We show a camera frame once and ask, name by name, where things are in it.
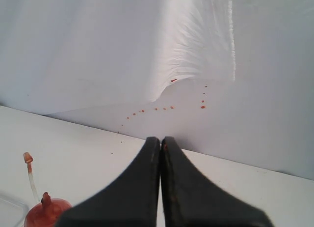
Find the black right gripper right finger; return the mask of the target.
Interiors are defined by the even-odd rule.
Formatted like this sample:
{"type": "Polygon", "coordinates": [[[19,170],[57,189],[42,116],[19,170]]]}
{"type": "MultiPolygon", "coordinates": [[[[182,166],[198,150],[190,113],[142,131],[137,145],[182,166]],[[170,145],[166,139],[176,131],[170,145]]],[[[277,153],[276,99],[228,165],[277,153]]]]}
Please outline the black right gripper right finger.
{"type": "Polygon", "coordinates": [[[219,188],[187,158],[173,137],[160,151],[162,202],[167,227],[269,227],[271,221],[219,188]]]}

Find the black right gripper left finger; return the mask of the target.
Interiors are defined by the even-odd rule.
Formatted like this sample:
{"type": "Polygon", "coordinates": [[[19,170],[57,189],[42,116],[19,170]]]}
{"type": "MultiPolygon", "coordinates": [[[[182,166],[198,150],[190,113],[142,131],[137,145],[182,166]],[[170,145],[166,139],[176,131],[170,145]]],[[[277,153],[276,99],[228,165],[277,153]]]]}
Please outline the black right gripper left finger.
{"type": "Polygon", "coordinates": [[[160,141],[148,137],[130,165],[106,188],[65,211],[57,227],[154,227],[160,141]]]}

